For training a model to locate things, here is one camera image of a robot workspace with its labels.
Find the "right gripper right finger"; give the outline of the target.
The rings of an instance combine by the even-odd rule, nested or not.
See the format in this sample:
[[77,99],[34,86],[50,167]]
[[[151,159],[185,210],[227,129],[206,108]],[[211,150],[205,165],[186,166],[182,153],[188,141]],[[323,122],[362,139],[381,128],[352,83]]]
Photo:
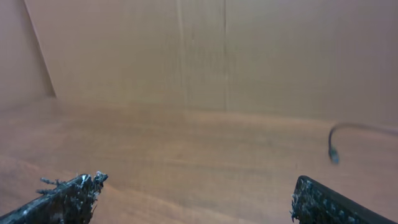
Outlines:
[[290,214],[300,224],[395,224],[306,175],[297,179]]

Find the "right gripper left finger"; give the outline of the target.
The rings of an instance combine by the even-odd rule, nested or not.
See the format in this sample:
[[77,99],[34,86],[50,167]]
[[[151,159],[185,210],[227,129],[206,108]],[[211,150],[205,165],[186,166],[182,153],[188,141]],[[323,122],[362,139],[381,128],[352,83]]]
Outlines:
[[100,171],[95,176],[78,175],[69,181],[46,178],[40,180],[54,189],[40,189],[40,197],[1,216],[1,224],[85,224],[95,210],[94,204],[108,175]]

